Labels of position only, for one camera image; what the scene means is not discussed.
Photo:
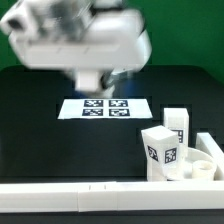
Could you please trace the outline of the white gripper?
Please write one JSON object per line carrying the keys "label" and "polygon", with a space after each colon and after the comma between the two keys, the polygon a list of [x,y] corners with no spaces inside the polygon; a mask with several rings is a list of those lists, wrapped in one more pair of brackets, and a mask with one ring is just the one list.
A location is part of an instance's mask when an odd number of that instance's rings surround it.
{"label": "white gripper", "polygon": [[32,69],[139,71],[152,53],[141,11],[125,0],[17,0],[0,30]]}

